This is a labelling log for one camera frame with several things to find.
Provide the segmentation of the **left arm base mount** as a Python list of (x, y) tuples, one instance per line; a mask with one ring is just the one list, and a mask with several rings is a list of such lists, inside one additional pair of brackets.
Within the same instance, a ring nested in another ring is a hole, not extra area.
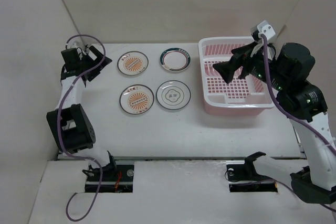
[[(86, 175), (85, 192), (94, 193), (98, 188), (100, 173), (98, 168), (82, 171)], [(103, 172), (100, 193), (132, 193), (134, 179), (134, 164), (117, 164), (117, 171), (105, 170)]]

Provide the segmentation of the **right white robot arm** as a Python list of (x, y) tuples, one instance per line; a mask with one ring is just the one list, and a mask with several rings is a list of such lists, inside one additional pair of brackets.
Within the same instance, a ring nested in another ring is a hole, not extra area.
[(228, 179), (273, 179), (304, 202), (335, 202), (335, 144), (308, 48), (205, 38), (196, 44), (109, 48), (87, 84), (95, 147), (129, 158), (237, 158)]

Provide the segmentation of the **orange sunburst plate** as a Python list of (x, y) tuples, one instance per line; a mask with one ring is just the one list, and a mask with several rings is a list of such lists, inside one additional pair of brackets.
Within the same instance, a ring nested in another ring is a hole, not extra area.
[(140, 51), (129, 51), (117, 61), (118, 70), (126, 76), (136, 76), (144, 72), (149, 65), (148, 57)]
[(152, 107), (154, 100), (154, 93), (149, 87), (135, 84), (122, 91), (119, 97), (119, 105), (127, 114), (140, 115), (146, 113)]

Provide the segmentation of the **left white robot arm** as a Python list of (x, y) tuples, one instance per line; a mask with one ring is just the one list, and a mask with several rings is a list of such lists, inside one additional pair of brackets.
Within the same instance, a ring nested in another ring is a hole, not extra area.
[(109, 151), (94, 146), (96, 134), (81, 105), (87, 82), (96, 78), (112, 60), (95, 46), (89, 46), (87, 51), (79, 50), (81, 48), (68, 48), (61, 52), (65, 62), (60, 75), (61, 97), (46, 119), (61, 153), (73, 159), (88, 160), (91, 173), (99, 172), (105, 180), (112, 180), (118, 172), (115, 159)]

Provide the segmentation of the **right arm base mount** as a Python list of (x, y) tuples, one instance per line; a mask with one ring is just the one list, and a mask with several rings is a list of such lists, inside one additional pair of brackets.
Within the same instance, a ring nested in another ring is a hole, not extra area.
[(276, 182), (264, 175), (253, 175), (245, 171), (244, 164), (228, 164), (224, 177), (229, 181), (230, 193), (277, 193)]

